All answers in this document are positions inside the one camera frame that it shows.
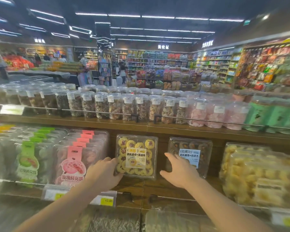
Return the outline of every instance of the blue label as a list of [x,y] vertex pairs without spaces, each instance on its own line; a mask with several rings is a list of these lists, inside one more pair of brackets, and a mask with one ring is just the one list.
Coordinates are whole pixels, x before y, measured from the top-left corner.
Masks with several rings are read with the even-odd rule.
[[191,165],[194,165],[196,168],[199,167],[200,159],[200,150],[191,150],[191,149],[179,149],[179,156],[189,160]]

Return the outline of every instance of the person's right hand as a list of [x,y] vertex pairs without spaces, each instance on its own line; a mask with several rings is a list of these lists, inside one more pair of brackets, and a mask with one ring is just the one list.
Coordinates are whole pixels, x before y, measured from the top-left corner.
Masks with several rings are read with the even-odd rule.
[[193,167],[186,159],[179,155],[172,155],[165,153],[166,157],[172,164],[172,172],[160,171],[160,175],[163,176],[168,182],[172,183],[176,187],[186,189],[189,184],[198,179],[201,179],[197,169]]

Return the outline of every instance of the forearm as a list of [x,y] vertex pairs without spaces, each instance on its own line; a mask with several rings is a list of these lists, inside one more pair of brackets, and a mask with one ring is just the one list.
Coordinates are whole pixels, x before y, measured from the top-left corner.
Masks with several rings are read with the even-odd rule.
[[198,179],[186,190],[200,204],[220,232],[272,232],[261,220]]
[[82,210],[99,194],[99,190],[86,179],[77,187],[42,211],[23,222],[14,232],[65,232],[79,216]]

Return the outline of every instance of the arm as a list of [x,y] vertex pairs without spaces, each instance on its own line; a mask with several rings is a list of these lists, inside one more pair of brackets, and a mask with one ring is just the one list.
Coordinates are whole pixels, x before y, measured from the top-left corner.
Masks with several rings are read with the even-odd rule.
[[272,232],[261,220],[216,191],[187,160],[165,153],[172,172],[160,174],[176,187],[186,189],[200,204],[220,232]]
[[114,176],[117,158],[107,157],[88,168],[85,179],[57,201],[23,222],[14,232],[65,232],[87,205],[102,191],[115,187],[122,174]]

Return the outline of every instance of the person's left hand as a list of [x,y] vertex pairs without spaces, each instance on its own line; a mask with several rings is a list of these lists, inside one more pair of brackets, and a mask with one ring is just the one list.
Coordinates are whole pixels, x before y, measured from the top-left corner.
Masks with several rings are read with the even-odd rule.
[[109,191],[117,186],[123,176],[123,174],[114,176],[117,163],[117,158],[106,157],[104,160],[99,160],[88,168],[85,181],[92,184],[95,189],[99,189],[100,192]]

